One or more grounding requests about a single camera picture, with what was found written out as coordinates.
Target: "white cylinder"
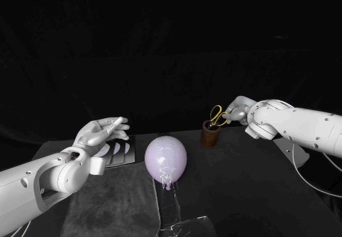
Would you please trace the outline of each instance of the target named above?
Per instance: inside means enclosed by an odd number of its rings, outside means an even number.
[[[107,159],[101,157],[91,157],[91,171],[93,175],[103,175],[106,171]]]

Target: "black table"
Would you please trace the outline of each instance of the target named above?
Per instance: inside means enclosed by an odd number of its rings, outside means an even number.
[[[208,216],[220,237],[341,236],[342,224],[274,142],[253,139],[244,130],[246,127],[224,128],[218,144],[210,149],[201,146],[201,130],[171,132],[188,152],[176,190],[182,220]],[[145,161],[155,138],[158,134],[136,135],[136,162]],[[72,141],[46,143],[35,158],[71,144]],[[33,220],[28,236],[44,236],[39,227],[46,225],[49,236],[59,236],[68,202],[70,198]]]

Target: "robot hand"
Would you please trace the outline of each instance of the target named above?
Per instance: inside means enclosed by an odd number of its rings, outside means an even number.
[[[104,118],[88,122],[77,134],[74,147],[84,149],[93,157],[103,149],[106,142],[114,138],[129,140],[124,130],[130,129],[127,118]]]
[[[238,96],[227,108],[227,113],[223,115],[223,118],[228,119],[227,124],[231,121],[240,121],[243,125],[248,125],[247,122],[247,113],[248,108],[257,104],[257,101],[251,100],[244,96]]]

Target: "gray mat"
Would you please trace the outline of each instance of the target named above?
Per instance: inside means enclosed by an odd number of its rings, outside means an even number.
[[[155,237],[160,228],[153,178],[145,162],[90,175],[72,195],[62,237]]]

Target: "balloon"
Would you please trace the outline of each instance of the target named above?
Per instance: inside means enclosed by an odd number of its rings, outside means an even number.
[[[186,166],[186,150],[181,141],[163,136],[156,138],[145,153],[145,163],[152,177],[166,185],[178,181]]]

